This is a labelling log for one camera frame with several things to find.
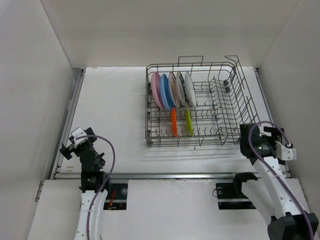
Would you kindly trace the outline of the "green plastic plate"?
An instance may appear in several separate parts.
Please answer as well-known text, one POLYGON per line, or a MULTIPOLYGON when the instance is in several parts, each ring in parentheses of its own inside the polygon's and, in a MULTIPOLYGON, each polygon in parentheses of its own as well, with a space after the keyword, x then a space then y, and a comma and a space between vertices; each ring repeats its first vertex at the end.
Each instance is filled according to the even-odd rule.
POLYGON ((185 118, 186 118, 186 124, 187 124, 187 128, 188 128, 188 132, 190 134, 190 136, 194 136, 194 132, 193 132, 193 125, 192 125, 192 119, 191 119, 191 112, 190 109, 187 107, 186 111, 185 111, 185 118))

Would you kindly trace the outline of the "white blue-line ceramic plate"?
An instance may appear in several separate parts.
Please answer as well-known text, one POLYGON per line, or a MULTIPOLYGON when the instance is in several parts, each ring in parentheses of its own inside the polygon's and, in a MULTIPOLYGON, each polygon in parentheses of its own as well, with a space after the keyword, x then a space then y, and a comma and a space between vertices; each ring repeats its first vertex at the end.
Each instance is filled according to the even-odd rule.
POLYGON ((193 87, 191 74, 188 71, 185 73, 185 85, 189 105, 195 108, 197 106, 197 98, 195 94, 195 89, 193 87))

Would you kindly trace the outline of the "orange plastic plate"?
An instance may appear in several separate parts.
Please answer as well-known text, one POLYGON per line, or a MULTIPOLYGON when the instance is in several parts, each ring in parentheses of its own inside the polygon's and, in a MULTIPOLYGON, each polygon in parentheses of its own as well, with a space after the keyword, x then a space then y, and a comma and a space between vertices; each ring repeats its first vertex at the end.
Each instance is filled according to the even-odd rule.
POLYGON ((171 126, 173 135, 177 138, 178 137, 178 125, 177 125, 177 114, 176 114, 176 108, 173 107, 171 110, 171 126))

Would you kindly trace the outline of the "pink plastic plate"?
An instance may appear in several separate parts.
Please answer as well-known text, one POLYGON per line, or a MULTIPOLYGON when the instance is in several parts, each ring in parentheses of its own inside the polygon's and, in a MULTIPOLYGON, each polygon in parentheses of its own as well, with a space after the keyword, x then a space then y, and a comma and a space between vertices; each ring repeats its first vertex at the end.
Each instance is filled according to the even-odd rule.
POLYGON ((151 90, 153 94, 153 98, 155 100, 156 105, 159 108, 164 109, 164 104, 161 97, 160 92, 160 75, 157 71, 155 71, 151 76, 151 90))

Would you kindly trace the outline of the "teal rimmed ceramic plate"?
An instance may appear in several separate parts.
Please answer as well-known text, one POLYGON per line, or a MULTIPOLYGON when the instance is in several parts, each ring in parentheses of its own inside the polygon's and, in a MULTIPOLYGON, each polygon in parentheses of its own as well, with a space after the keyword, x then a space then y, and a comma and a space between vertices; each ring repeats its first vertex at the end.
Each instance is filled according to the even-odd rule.
POLYGON ((185 81, 182 76, 182 73, 180 71, 177 72, 176 74, 176 79, 178 83, 178 93, 179 93, 179 98, 183 106, 187 107, 188 106, 188 97, 186 95, 186 90, 185 90, 185 81))

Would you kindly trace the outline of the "blue plastic plate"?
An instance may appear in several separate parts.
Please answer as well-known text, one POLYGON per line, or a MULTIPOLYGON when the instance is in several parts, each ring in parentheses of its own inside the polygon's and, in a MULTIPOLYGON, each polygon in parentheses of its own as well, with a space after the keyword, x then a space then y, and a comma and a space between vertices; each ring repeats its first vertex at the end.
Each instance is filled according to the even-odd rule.
POLYGON ((160 76, 160 95, 164 105, 164 108, 167 111, 172 111, 174 108, 171 95, 169 93, 169 79, 166 74, 160 76))

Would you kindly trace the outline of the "orange sunburst ceramic plate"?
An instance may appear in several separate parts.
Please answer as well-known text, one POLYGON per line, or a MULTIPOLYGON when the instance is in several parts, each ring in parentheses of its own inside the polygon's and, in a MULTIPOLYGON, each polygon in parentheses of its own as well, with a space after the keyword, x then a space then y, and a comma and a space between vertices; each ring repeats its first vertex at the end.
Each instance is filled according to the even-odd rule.
POLYGON ((177 93, 177 80, 173 72, 169 73, 169 83, 170 83, 170 89, 171 89, 174 105, 179 109, 181 105, 180 105, 180 99, 177 93))

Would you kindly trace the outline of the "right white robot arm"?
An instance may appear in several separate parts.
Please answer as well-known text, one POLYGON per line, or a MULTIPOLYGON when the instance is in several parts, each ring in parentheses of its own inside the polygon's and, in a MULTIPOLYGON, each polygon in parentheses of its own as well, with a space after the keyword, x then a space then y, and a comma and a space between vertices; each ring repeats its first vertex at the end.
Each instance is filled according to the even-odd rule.
POLYGON ((297 158, 297 151, 284 133, 273 122, 260 121, 240 125, 240 152, 249 159, 258 175, 237 173, 232 193, 247 197, 263 217, 271 240, 313 240, 319 220, 309 213, 289 187, 280 168, 297 158), (268 124, 263 130, 259 126, 268 124))

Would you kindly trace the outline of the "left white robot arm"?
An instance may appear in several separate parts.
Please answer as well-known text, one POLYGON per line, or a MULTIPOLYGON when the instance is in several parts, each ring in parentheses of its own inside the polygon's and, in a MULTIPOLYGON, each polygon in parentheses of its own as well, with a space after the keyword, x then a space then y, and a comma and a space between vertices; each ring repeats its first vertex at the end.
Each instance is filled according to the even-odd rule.
POLYGON ((95 135, 92 128, 84 130, 78 127, 70 134, 71 144, 62 144, 59 150, 67 160, 76 155, 81 164, 81 202, 75 240, 101 239, 101 214, 106 198, 112 192, 112 186, 109 184, 111 174, 103 171, 106 164, 103 159, 105 154, 99 154, 94 148, 97 139, 103 137, 95 135))

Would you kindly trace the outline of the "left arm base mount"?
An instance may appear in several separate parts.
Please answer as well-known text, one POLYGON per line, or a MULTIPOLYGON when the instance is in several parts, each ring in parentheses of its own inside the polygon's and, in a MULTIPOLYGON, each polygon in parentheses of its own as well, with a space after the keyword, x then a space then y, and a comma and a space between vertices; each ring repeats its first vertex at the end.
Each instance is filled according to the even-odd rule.
POLYGON ((122 211, 127 209, 128 183, 112 183, 103 209, 106 211, 122 211))

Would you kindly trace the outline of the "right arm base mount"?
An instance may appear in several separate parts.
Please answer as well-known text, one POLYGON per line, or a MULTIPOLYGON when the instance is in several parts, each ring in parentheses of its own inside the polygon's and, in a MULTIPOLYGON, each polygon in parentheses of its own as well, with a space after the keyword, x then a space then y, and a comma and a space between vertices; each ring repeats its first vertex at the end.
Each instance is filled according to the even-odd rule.
POLYGON ((219 210, 255 210, 254 204, 242 193, 237 193, 232 182, 218 182, 212 195, 219 210))

